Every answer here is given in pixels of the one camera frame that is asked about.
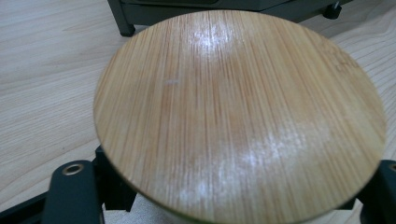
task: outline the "black stand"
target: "black stand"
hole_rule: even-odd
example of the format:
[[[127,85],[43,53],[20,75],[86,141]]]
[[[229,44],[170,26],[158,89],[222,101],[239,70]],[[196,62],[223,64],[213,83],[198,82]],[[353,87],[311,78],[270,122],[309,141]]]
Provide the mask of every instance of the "black stand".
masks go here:
[[[131,211],[136,193],[95,150],[90,161],[72,161],[52,175],[49,191],[0,213],[0,223],[104,223],[106,210]],[[363,203],[362,224],[396,223],[396,161],[381,161],[375,175],[355,198],[339,209]]]
[[[332,20],[338,18],[341,12],[341,5],[351,0],[277,0],[278,4],[267,7],[257,7],[257,2],[263,4],[269,1],[237,1],[238,5],[230,1],[215,1],[219,4],[205,3],[204,1],[192,1],[193,5],[181,3],[179,1],[137,1],[137,0],[107,0],[113,12],[114,19],[119,27],[120,34],[132,36],[134,34],[134,24],[153,25],[157,22],[169,18],[204,10],[233,9],[249,10],[260,12],[283,18],[289,21],[302,21],[309,17],[322,13],[322,9],[327,7],[323,16]]]

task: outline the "wooden table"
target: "wooden table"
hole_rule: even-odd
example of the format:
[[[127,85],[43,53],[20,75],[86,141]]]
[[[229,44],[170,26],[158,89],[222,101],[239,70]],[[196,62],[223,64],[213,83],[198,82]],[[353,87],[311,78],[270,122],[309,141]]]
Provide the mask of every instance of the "wooden table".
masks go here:
[[[0,210],[5,210],[45,191],[60,164],[92,159],[98,146],[94,89],[127,38],[118,35],[104,1],[0,4]],[[395,160],[394,18],[393,1],[355,0],[337,21],[315,17],[302,25],[329,37],[369,74],[388,116],[384,158]],[[357,223],[359,210],[331,212],[313,222]],[[139,211],[137,204],[131,216],[140,217]]]

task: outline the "metal screw hole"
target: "metal screw hole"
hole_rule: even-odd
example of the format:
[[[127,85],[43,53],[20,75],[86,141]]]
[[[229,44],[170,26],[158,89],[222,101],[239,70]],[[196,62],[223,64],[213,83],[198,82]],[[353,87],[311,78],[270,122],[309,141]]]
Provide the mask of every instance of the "metal screw hole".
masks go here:
[[[82,164],[71,164],[62,170],[64,175],[75,175],[82,171],[84,166]]]

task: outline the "wooden disc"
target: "wooden disc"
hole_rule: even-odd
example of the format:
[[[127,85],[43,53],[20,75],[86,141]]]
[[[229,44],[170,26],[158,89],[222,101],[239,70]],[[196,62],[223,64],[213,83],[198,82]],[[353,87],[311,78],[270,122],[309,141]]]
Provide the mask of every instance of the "wooden disc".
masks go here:
[[[376,89],[346,53],[242,11],[183,15],[131,38],[99,81],[94,119],[134,189],[214,223],[334,209],[371,178],[386,136]]]

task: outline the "wood grain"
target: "wood grain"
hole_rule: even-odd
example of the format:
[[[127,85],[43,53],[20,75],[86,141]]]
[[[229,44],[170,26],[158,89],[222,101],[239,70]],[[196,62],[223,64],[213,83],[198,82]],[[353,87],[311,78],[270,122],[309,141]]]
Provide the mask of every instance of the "wood grain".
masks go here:
[[[319,15],[301,24],[349,53],[374,82],[388,117],[384,158],[396,160],[396,2],[354,0],[335,21]],[[106,0],[0,0],[0,211],[47,190],[58,166],[93,157],[94,88],[128,39]],[[357,203],[309,223],[360,223],[360,210]],[[160,217],[141,197],[131,213],[105,215],[106,223],[172,223]]]
[[[302,221],[344,203],[385,148],[375,86],[333,42],[262,14],[210,11],[128,41],[94,120],[132,187],[214,223]]]

